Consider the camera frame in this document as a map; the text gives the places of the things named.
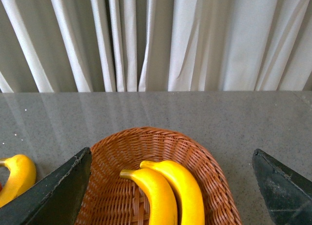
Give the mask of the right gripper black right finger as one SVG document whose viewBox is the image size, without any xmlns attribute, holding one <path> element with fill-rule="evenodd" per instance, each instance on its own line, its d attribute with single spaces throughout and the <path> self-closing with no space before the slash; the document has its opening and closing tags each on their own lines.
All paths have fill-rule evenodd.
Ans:
<svg viewBox="0 0 312 225">
<path fill-rule="evenodd" d="M 276 225 L 312 223 L 312 182 L 256 149 L 252 165 L 271 220 Z"/>
</svg>

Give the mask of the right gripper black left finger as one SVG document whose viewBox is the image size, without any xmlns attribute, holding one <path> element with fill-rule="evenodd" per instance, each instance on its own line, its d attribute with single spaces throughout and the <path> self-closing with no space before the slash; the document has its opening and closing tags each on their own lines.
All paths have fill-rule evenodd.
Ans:
<svg viewBox="0 0 312 225">
<path fill-rule="evenodd" d="M 2 225 L 73 225 L 91 174 L 92 154 L 83 148 L 24 194 L 0 209 Z"/>
</svg>

